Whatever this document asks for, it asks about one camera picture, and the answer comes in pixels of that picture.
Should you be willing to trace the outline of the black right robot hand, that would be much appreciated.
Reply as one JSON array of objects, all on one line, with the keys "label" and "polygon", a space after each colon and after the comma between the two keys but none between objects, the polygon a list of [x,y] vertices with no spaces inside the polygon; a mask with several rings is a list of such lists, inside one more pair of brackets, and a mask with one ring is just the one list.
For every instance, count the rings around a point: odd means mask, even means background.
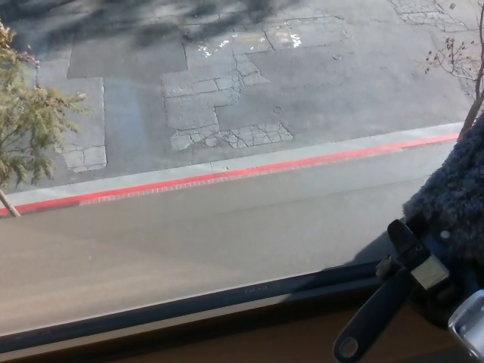
[{"label": "black right robot hand", "polygon": [[425,219],[396,219],[387,234],[395,253],[380,260],[375,275],[424,320],[446,329],[458,306],[483,288],[483,264],[461,255],[456,233]]}]

